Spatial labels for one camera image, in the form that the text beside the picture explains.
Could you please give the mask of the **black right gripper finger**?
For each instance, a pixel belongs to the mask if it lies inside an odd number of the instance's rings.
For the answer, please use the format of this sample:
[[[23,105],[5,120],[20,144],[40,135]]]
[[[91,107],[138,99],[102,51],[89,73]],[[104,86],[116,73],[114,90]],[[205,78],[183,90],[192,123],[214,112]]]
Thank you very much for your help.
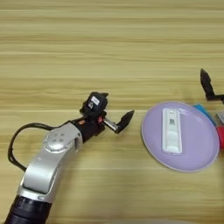
[[[210,79],[210,76],[208,75],[208,73],[204,69],[200,70],[200,83],[205,91],[206,98],[208,100],[213,100],[214,99],[214,90],[213,90],[213,87],[211,84],[211,79]]]

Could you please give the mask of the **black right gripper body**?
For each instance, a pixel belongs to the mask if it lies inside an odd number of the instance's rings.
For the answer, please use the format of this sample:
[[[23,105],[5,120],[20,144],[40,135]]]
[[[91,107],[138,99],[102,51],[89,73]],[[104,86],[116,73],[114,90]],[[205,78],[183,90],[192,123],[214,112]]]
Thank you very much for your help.
[[[224,94],[210,94],[206,96],[208,101],[221,101],[224,104]]]

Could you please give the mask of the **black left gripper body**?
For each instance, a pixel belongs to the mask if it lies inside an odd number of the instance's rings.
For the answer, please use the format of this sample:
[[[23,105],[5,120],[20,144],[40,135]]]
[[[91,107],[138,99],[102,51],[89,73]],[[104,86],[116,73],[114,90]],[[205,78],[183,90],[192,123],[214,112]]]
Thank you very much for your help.
[[[105,114],[96,117],[84,115],[81,118],[73,120],[73,125],[80,131],[82,141],[85,143],[90,138],[98,136],[105,130],[105,124],[103,123],[105,118]]]

